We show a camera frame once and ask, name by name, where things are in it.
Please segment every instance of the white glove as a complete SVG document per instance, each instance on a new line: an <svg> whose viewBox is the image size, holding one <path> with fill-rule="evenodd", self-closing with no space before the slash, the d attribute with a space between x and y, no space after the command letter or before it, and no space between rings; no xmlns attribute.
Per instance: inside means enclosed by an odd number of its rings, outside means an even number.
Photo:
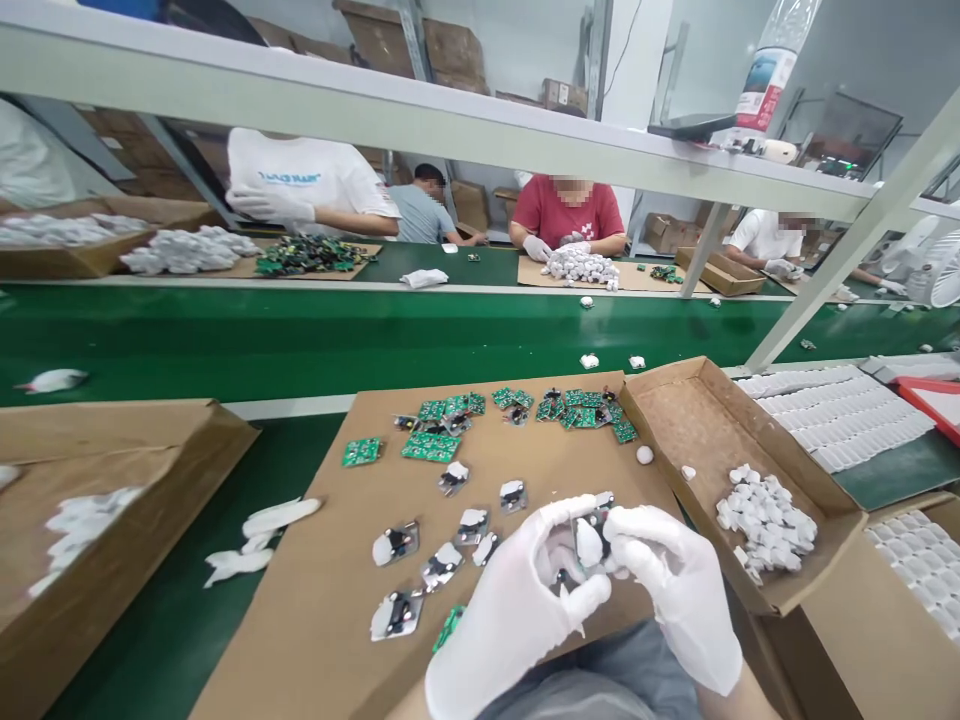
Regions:
<svg viewBox="0 0 960 720"><path fill-rule="evenodd" d="M906 295L907 289L900 283L895 283L890 280L881 280L880 287L886 288L894 295Z"/></svg>
<svg viewBox="0 0 960 720"><path fill-rule="evenodd" d="M551 531L569 532L570 518L596 506L594 495L581 495L542 507L490 558L456 631L427 668L433 720L477 717L609 599L603 574L559 597L548 587L559 569L549 557Z"/></svg>
<svg viewBox="0 0 960 720"><path fill-rule="evenodd" d="M536 260L537 262L546 262L550 259L550 253L553 252L553 250L536 235L527 235L527 237L524 238L523 249L526 250L531 260Z"/></svg>
<svg viewBox="0 0 960 720"><path fill-rule="evenodd" d="M247 187L230 188L227 202L238 213L269 222L316 222L316 211L306 200L282 195L272 190Z"/></svg>
<svg viewBox="0 0 960 720"><path fill-rule="evenodd" d="M687 674L728 696L743 667L713 545L663 510L610 510L603 534L612 557L647 588L667 645Z"/></svg>
<svg viewBox="0 0 960 720"><path fill-rule="evenodd" d="M796 272L797 266L787 260L767 260L767 264L763 266L763 269L771 275L785 278L790 273Z"/></svg>

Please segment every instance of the white fan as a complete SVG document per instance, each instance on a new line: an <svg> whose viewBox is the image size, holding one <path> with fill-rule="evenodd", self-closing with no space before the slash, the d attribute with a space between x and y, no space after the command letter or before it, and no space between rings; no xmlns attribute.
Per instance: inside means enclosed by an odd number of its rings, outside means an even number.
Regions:
<svg viewBox="0 0 960 720"><path fill-rule="evenodd" d="M936 308L960 300L960 231L938 231L941 220L928 215L879 260L880 271L903 282L913 302Z"/></svg>

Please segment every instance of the wire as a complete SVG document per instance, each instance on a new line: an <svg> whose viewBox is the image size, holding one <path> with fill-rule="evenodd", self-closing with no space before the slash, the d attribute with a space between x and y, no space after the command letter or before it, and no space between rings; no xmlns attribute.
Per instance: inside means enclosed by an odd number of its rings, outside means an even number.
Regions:
<svg viewBox="0 0 960 720"><path fill-rule="evenodd" d="M613 90L613 83L617 79L617 70L620 69L620 63L623 61L623 56L627 54L627 48L630 47L630 37L633 35L633 25L637 22L637 15L640 13L640 6L643 4L643 0L637 0L637 7L633 10L633 19L630 20L630 29L627 30L627 41L623 44L623 50L620 52L620 57L617 60L617 64L613 68L613 75L610 76L610 86L603 91L603 97L601 100L607 99L607 94Z"/></svg>

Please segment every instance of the bottle label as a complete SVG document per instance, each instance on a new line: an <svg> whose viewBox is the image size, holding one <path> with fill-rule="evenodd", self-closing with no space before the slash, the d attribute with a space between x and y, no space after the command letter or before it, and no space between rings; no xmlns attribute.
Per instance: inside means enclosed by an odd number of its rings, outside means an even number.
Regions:
<svg viewBox="0 0 960 720"><path fill-rule="evenodd" d="M757 50L737 103L737 127L766 132L796 63L797 54L793 50Z"/></svg>

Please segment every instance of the workbench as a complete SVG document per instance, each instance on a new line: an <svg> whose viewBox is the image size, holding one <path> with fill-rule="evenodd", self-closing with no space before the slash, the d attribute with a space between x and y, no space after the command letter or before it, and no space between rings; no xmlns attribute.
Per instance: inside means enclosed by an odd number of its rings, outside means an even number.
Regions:
<svg viewBox="0 0 960 720"><path fill-rule="evenodd" d="M593 309L584 310L583 291L516 286L510 250L477 249L480 263L468 263L465 251L474 249L446 255L436 246L388 243L379 264L354 281L300 281L290 289L259 280L129 277L2 285L9 297L0 299L7 339L0 405L336 396L331 407L348 407L360 390L575 374L587 352L596 353L597 371L631 372L631 355L643 355L648 368L701 354L732 367L792 299L768 282L764 292L771 294L725 299L719 308L673 294L596 292ZM450 275L448 286L413 292L397 284L406 272L432 267ZM779 362L907 354L922 343L946 350L956 325L955 308L895 313L888 303L867 302L840 312L826 305ZM817 349L801 349L801 338ZM91 377L50 396L11 389L55 367ZM203 558L234 547L251 512L302 493L342 412L255 422L264 428L261 437L51 718L187 717L260 580L242 576L202 590ZM960 453L930 434L840 475L869 509L960 478Z"/></svg>

